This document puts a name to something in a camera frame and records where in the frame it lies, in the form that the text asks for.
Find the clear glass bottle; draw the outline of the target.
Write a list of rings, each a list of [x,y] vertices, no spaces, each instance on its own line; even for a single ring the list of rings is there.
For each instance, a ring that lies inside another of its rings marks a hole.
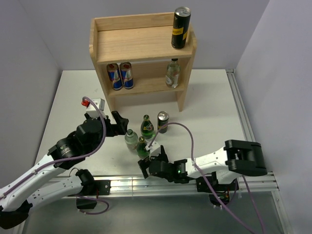
[[[138,144],[138,135],[132,129],[128,129],[125,135],[125,142],[129,150],[135,151]]]
[[[178,86],[178,79],[180,75],[180,65],[178,64],[178,59],[171,59],[170,63],[167,65],[166,71],[166,85],[169,88],[176,88]]]

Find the black yellow Schweppes can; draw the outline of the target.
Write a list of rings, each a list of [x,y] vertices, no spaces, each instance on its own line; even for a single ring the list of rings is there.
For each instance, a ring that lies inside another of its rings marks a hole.
[[[175,10],[171,41],[175,49],[182,49],[186,44],[190,18],[190,8],[182,6]]]

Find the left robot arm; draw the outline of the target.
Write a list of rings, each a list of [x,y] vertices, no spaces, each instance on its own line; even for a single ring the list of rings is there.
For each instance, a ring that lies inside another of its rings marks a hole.
[[[100,114],[96,118],[85,114],[85,121],[67,137],[59,140],[29,171],[0,190],[0,226],[11,229],[36,208],[65,196],[84,196],[96,191],[96,183],[87,169],[79,169],[63,181],[46,183],[94,154],[106,137],[125,135],[129,120],[112,111],[115,123]]]

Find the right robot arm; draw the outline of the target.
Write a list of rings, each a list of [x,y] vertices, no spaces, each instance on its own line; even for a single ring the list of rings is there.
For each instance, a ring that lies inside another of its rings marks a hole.
[[[258,142],[227,140],[224,147],[213,153],[173,163],[169,162],[162,145],[154,143],[147,150],[150,155],[138,161],[145,178],[151,175],[168,182],[186,184],[210,174],[212,187],[222,190],[241,175],[265,176],[268,173]]]

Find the wooden two-tier shelf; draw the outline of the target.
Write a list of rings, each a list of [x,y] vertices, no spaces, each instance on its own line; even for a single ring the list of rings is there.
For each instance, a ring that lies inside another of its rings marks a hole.
[[[195,59],[197,40],[189,27],[186,45],[171,46],[174,13],[153,13],[101,17],[91,20],[89,52],[105,99],[111,111],[116,98],[155,92],[175,92],[179,111],[183,110],[190,75]],[[181,72],[176,88],[165,84],[167,64],[177,59]],[[116,91],[112,88],[107,65],[130,62],[134,87]]]

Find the green bottle front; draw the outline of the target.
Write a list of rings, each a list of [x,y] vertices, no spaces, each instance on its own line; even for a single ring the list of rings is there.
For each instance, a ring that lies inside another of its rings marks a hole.
[[[150,152],[146,150],[146,146],[147,146],[147,142],[145,138],[143,136],[140,136],[138,138],[138,144],[137,144],[136,150],[137,150],[137,155],[141,159],[145,159],[149,156]]]

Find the green bottle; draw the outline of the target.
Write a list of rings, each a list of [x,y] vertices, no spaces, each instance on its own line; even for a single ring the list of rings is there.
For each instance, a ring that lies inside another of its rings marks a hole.
[[[146,146],[147,146],[147,142],[145,138],[143,136],[140,136],[138,138],[138,144],[137,144],[136,150],[137,150],[137,155],[141,159],[145,159],[149,156],[150,152],[146,150]]]
[[[141,135],[145,139],[152,139],[155,134],[154,126],[152,122],[150,121],[149,115],[143,116],[143,122],[140,127]]]

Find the green bottle rear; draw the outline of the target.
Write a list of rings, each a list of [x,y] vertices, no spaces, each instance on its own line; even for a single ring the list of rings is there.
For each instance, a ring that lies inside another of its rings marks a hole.
[[[141,135],[145,139],[152,139],[155,134],[154,126],[152,122],[150,121],[149,115],[143,116],[143,122],[140,127]]]

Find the black can on table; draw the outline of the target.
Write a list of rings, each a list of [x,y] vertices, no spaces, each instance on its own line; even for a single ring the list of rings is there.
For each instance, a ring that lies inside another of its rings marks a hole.
[[[157,129],[161,134],[164,134],[168,130],[168,126],[165,126],[169,121],[169,114],[165,111],[160,111],[157,115]]]

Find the left Red Bull can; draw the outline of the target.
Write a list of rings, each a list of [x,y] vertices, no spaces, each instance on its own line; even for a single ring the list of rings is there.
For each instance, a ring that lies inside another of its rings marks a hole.
[[[106,66],[109,80],[112,84],[113,90],[120,90],[122,88],[122,81],[120,78],[119,67],[116,63],[111,63]]]

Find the red bull can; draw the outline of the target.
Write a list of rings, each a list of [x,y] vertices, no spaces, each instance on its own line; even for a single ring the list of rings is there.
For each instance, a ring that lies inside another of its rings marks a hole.
[[[120,78],[119,67],[116,63],[111,63],[106,66],[109,80],[112,84],[113,90],[120,90],[122,88],[122,81]]]
[[[132,66],[129,62],[123,62],[119,66],[121,78],[123,81],[123,86],[125,89],[132,89],[134,86]]]

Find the right Red Bull can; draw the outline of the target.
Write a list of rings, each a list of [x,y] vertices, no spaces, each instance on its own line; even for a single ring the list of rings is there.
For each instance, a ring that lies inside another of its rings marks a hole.
[[[119,66],[121,78],[123,81],[123,86],[125,89],[132,89],[134,86],[132,66],[129,62],[123,62]]]

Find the aluminium front rail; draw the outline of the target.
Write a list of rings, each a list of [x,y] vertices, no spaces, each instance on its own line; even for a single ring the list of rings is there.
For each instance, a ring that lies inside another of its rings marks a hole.
[[[150,176],[95,176],[96,182],[109,180],[108,197],[166,196],[199,194],[194,180],[187,184],[170,183],[163,178]],[[265,176],[246,177],[251,192],[275,192],[279,186],[273,173]]]

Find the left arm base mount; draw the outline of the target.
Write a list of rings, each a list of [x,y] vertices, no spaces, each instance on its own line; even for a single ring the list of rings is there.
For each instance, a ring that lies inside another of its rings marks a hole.
[[[81,194],[81,196],[94,196],[96,199],[99,199],[100,196],[109,195],[110,189],[111,189],[110,180],[96,180],[95,185],[93,186],[91,191],[86,195]],[[97,204],[98,204],[97,201],[87,200],[80,197],[76,198],[76,207],[79,210],[83,211],[93,210]]]

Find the aluminium side rail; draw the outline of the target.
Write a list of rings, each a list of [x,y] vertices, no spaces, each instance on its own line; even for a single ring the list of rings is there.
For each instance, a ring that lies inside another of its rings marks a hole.
[[[245,105],[240,94],[240,90],[235,78],[235,69],[226,69],[226,74],[230,84],[230,88],[234,97],[234,102],[238,112],[239,120],[243,130],[244,138],[247,141],[255,141],[254,133],[245,109]]]

